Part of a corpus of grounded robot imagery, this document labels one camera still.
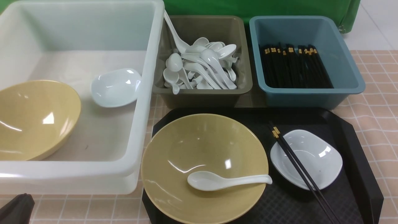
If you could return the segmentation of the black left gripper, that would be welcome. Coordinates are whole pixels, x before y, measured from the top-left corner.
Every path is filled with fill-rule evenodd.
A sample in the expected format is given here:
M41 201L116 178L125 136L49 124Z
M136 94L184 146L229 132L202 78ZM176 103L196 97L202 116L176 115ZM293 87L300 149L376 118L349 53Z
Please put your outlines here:
M0 209L1 224L29 224L35 201L31 194L19 194Z

